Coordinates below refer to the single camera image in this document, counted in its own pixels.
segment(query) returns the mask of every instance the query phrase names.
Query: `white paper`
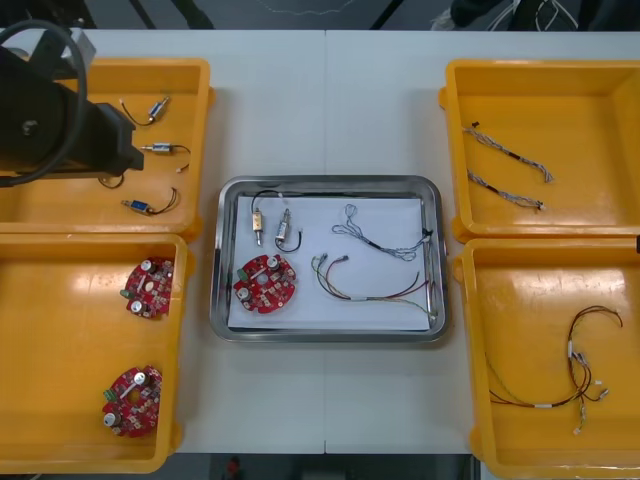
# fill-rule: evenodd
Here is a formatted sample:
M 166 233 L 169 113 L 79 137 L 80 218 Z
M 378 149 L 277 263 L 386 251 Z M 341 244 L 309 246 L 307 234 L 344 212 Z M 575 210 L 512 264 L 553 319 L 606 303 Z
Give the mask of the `white paper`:
M 269 314 L 246 310 L 231 297 L 229 326 L 272 329 L 353 329 L 353 330 L 427 330 L 427 314 L 413 305 L 390 302 L 347 302 L 326 293 L 311 268 L 313 256 L 328 254 L 323 271 L 334 259 L 348 255 L 349 260 L 331 270 L 331 283 L 351 297 L 385 296 L 409 287 L 419 273 L 425 279 L 424 251 L 406 262 L 380 252 L 361 240 L 331 231 L 346 222 L 344 207 L 358 207 L 353 221 L 371 241 L 385 248 L 411 247 L 422 237 L 422 206 L 419 199 L 346 199 L 258 197 L 255 206 L 263 215 L 263 246 L 258 247 L 251 221 L 251 198 L 238 199 L 234 272 L 260 255 L 284 256 L 296 271 L 296 291 L 281 309 Z M 291 227 L 286 249 L 294 248 L 298 230 L 303 230 L 302 246 L 284 254 L 275 246 L 275 235 L 284 209 L 291 211 Z M 234 273 L 234 283 L 238 281 Z M 421 288 L 407 297 L 426 308 L 426 290 Z

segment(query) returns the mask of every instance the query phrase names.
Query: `yellow plastic bin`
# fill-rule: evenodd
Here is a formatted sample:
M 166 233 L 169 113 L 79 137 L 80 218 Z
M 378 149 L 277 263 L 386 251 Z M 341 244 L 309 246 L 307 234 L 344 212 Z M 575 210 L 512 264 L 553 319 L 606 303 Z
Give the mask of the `yellow plastic bin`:
M 458 240 L 640 234 L 640 62 L 456 60 L 446 79 Z M 463 133 L 474 122 L 555 180 Z M 504 200 L 467 169 L 546 209 Z
M 640 254 L 635 239 L 472 240 L 454 262 L 464 285 L 464 311 L 475 429 L 474 454 L 501 478 L 637 478 L 640 476 Z M 575 391 L 567 370 L 568 330 L 588 359 L 601 402 L 520 408 L 506 398 L 545 404 Z M 501 377 L 498 380 L 493 370 Z M 602 382 L 597 386 L 596 380 Z
M 149 256 L 174 259 L 168 314 L 119 295 Z M 192 266 L 170 234 L 0 235 L 0 474 L 146 473 L 179 443 L 174 425 L 184 294 Z M 126 370 L 163 375 L 154 434 L 102 424 L 103 391 Z
M 73 88 L 74 82 L 67 82 Z M 207 112 L 215 96 L 209 64 L 201 59 L 97 59 L 88 76 L 89 100 L 122 111 L 119 100 L 139 122 L 151 106 L 169 96 L 160 120 L 136 126 L 136 147 L 154 142 L 184 145 L 174 155 L 145 153 L 143 171 L 127 171 L 123 185 L 109 190 L 96 179 L 39 180 L 0 189 L 0 233 L 176 233 L 192 240 L 201 230 L 197 217 Z M 189 168 L 177 173 L 178 168 Z M 172 190 L 179 202 L 171 211 L 144 216 L 120 204 L 140 200 L 159 209 Z

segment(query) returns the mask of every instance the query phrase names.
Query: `black cable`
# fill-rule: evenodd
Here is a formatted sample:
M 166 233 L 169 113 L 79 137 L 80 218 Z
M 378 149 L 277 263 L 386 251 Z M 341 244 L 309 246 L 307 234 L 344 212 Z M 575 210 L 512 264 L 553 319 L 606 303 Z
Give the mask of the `black cable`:
M 389 20 L 391 16 L 396 13 L 396 10 L 400 5 L 402 5 L 403 2 L 404 0 L 391 0 L 391 3 L 387 5 L 387 8 L 385 8 L 380 16 L 376 19 L 376 21 L 373 22 L 373 25 L 371 25 L 371 28 L 369 30 L 380 30 L 384 26 L 384 24 L 387 23 L 387 20 Z
M 260 190 L 253 196 L 253 199 L 251 200 L 251 213 L 253 213 L 253 206 L 256 202 L 256 198 L 258 198 L 260 195 L 264 195 L 265 193 L 275 193 L 276 195 L 281 195 L 281 193 L 276 190 Z
M 0 176 L 0 188 L 14 187 L 16 185 L 33 182 L 34 180 L 37 180 L 53 171 L 67 157 L 71 152 L 71 149 L 75 146 L 78 138 L 80 137 L 80 133 L 82 132 L 82 128 L 84 127 L 84 120 L 87 113 L 87 72 L 85 69 L 84 59 L 82 58 L 80 49 L 65 29 L 44 20 L 24 20 L 11 25 L 0 32 L 0 45 L 3 45 L 16 34 L 33 28 L 43 28 L 57 35 L 71 52 L 73 64 L 78 73 L 78 99 L 76 102 L 75 117 L 73 118 L 73 124 L 69 130 L 69 134 L 64 139 L 64 142 L 62 142 L 62 145 L 57 152 L 51 155 L 51 158 L 44 165 L 41 165 L 33 172 L 26 173 L 24 175 L 18 175 L 15 177 Z
M 140 3 L 140 0 L 129 0 L 129 3 L 140 17 L 140 20 L 142 20 L 142 23 L 144 23 L 144 26 L 150 30 L 155 30 L 156 26 L 153 23 L 153 20 L 151 20 L 151 17 L 147 13 L 147 11 Z
M 161 208 L 160 210 L 150 211 L 149 215 L 160 215 L 161 213 L 168 212 L 169 210 L 171 210 L 173 207 L 176 206 L 177 200 L 178 200 L 178 189 L 171 187 L 171 190 L 173 191 L 173 193 L 171 195 L 171 200 L 169 200 L 169 203 L 167 204 L 167 206 L 164 208 Z
M 120 180 L 115 185 L 109 184 L 107 180 L 108 180 L 107 178 L 98 178 L 98 182 L 100 182 L 100 185 L 108 188 L 109 190 L 115 190 L 116 188 L 120 188 L 124 183 L 124 173 L 120 175 Z
M 297 251 L 300 248 L 300 245 L 302 245 L 302 230 L 298 230 L 298 245 L 296 246 L 296 248 L 293 248 L 291 250 L 286 250 L 284 248 L 282 248 L 282 243 L 280 240 L 278 240 L 276 238 L 276 248 L 278 250 L 280 250 L 283 253 L 293 253 L 295 251 Z
M 155 120 L 149 120 L 147 123 L 141 123 L 141 122 L 137 121 L 135 118 L 133 118 L 133 115 L 131 115 L 131 113 L 129 112 L 129 110 L 125 106 L 124 100 L 120 99 L 120 105 L 122 105 L 122 110 L 124 110 L 124 113 L 127 114 L 127 117 L 129 117 L 129 120 L 131 120 L 136 125 L 139 125 L 140 127 L 148 127 L 149 125 L 151 125 L 155 121 Z

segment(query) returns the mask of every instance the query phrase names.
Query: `wire harness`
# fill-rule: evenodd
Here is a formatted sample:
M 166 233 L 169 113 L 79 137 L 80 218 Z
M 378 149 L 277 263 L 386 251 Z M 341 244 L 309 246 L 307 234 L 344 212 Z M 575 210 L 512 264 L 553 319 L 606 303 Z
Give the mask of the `wire harness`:
M 418 290 L 420 290 L 422 287 L 424 287 L 425 285 L 427 285 L 427 281 L 425 280 L 424 282 L 422 282 L 420 285 L 417 285 L 418 283 L 418 278 L 420 277 L 420 272 L 416 273 L 416 278 L 413 280 L 413 283 L 411 285 L 409 285 L 407 288 L 405 288 L 404 290 L 401 290 L 398 293 L 394 293 L 392 295 L 385 295 L 385 296 L 364 296 L 364 297 L 358 297 L 355 295 L 348 295 L 346 293 L 344 293 L 342 290 L 339 290 L 335 285 L 333 285 L 333 283 L 331 283 L 331 281 L 329 280 L 329 275 L 331 273 L 331 269 L 339 264 L 339 263 L 344 263 L 346 261 L 349 260 L 349 257 L 347 255 L 343 255 L 342 257 L 339 257 L 337 259 L 335 259 L 334 261 L 332 261 L 329 266 L 327 267 L 326 271 L 322 271 L 322 266 L 325 264 L 325 262 L 327 261 L 328 255 L 326 253 L 323 253 L 322 255 L 315 256 L 311 259 L 311 268 L 313 269 L 313 271 L 316 273 L 316 278 L 318 279 L 318 283 L 320 284 L 320 286 L 322 287 L 322 289 L 327 292 L 329 295 L 331 295 L 334 298 L 337 298 L 339 300 L 344 300 L 344 301 L 348 301 L 348 302 L 396 302 L 396 303 L 405 303 L 407 305 L 411 305 L 413 307 L 419 308 L 420 310 L 422 310 L 425 314 L 429 315 L 429 312 L 422 307 L 421 305 L 419 305 L 416 302 L 412 302 L 411 300 L 407 300 L 405 298 L 401 298 L 401 297 L 405 297 L 413 292 L 417 292 Z
M 344 213 L 347 216 L 347 222 L 345 224 L 334 225 L 331 227 L 331 231 L 333 233 L 337 233 L 340 235 L 350 235 L 358 240 L 366 243 L 367 245 L 375 248 L 376 250 L 380 250 L 392 257 L 399 258 L 400 260 L 404 260 L 405 262 L 410 262 L 417 257 L 417 251 L 423 247 L 423 245 L 429 241 L 433 232 L 431 230 L 427 230 L 425 228 L 422 229 L 422 238 L 418 240 L 418 242 L 412 246 L 407 248 L 385 248 L 381 247 L 377 243 L 369 240 L 364 233 L 362 233 L 362 229 L 353 221 L 353 217 L 358 213 L 358 207 L 349 203 L 344 207 Z
M 604 315 L 611 315 L 616 322 L 619 324 L 620 328 L 623 327 L 622 318 L 620 314 L 616 310 L 612 310 L 608 307 L 602 305 L 592 305 L 590 307 L 584 308 L 580 310 L 574 317 L 571 322 L 571 327 L 569 328 L 569 334 L 567 336 L 567 367 L 569 377 L 571 378 L 571 383 L 575 387 L 575 392 L 568 397 L 563 398 L 562 400 L 551 402 L 551 403 L 532 403 L 522 400 L 520 397 L 516 396 L 502 381 L 500 376 L 498 375 L 496 369 L 493 367 L 489 359 L 487 358 L 487 365 L 489 370 L 493 373 L 495 378 L 498 381 L 498 384 L 502 387 L 502 389 L 512 398 L 512 400 L 507 400 L 504 397 L 498 395 L 493 390 L 489 390 L 489 393 L 493 396 L 491 399 L 492 403 L 496 403 L 499 405 L 511 405 L 514 407 L 522 407 L 522 408 L 557 408 L 563 405 L 567 405 L 571 402 L 577 402 L 579 408 L 580 422 L 578 426 L 573 431 L 574 434 L 578 435 L 582 432 L 582 429 L 585 426 L 587 421 L 587 408 L 585 401 L 590 402 L 601 402 L 608 394 L 609 389 L 602 387 L 602 382 L 599 380 L 593 380 L 593 374 L 591 372 L 591 367 L 589 366 L 589 362 L 587 361 L 587 357 L 584 353 L 578 352 L 575 349 L 573 343 L 573 334 L 575 332 L 576 327 L 579 323 L 582 322 L 587 315 L 591 313 L 602 313 Z M 580 379 L 580 375 L 578 372 L 582 372 L 582 379 Z M 597 393 L 596 396 L 589 394 L 589 390 L 593 386 L 600 386 L 600 392 Z

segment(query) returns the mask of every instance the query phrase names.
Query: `metal tray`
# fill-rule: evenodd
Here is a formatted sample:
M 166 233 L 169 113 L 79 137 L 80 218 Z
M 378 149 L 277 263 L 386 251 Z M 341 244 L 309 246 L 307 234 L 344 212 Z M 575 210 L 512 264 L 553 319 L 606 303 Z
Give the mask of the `metal tray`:
M 229 310 L 234 279 L 233 258 L 238 198 L 273 189 L 285 197 L 419 198 L 422 225 L 433 230 L 432 248 L 425 246 L 425 271 L 436 284 L 427 301 L 433 305 L 429 330 L 307 330 L 247 329 L 229 327 Z M 432 342 L 440 338 L 449 324 L 446 254 L 442 230 L 440 192 L 418 176 L 274 176 L 237 177 L 220 192 L 216 224 L 213 280 L 209 309 L 211 327 L 225 340 L 239 342 Z

